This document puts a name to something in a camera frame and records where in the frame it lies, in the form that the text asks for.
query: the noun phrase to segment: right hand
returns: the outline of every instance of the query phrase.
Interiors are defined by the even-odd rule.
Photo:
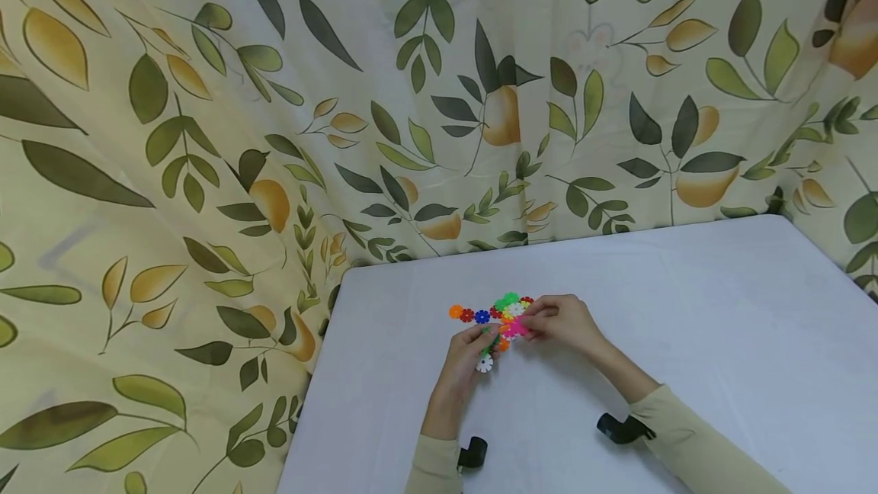
[[[524,311],[521,325],[532,331],[526,334],[527,340],[546,335],[587,356],[612,348],[591,317],[588,305],[573,294],[539,298]]]

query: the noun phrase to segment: leaf-patterned curtain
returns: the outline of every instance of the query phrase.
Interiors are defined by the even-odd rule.
[[[0,0],[0,492],[275,492],[352,265],[770,211],[878,298],[876,13]]]

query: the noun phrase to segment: sleeve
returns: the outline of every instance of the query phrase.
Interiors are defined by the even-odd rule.
[[[405,494],[462,494],[463,481],[457,471],[460,444],[421,435],[412,460],[412,472]]]
[[[694,494],[791,494],[668,386],[631,404],[631,415],[655,432],[646,442],[649,450]]]

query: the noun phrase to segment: white table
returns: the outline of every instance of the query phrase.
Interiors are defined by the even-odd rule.
[[[796,494],[878,492],[878,307],[781,217],[349,271],[278,494],[402,492],[458,303],[578,294],[607,337]],[[623,400],[582,359],[515,342],[463,424],[467,494],[687,490],[594,426]]]

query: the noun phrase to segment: person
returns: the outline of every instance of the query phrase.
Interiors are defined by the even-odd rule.
[[[543,296],[524,313],[525,338],[552,338],[582,353],[630,404],[630,413],[654,432],[652,453],[695,494],[791,494],[762,466],[686,407],[610,343],[588,306],[576,296]],[[451,339],[448,356],[421,426],[405,494],[461,494],[457,436],[473,394],[481,350],[498,332],[477,325]]]

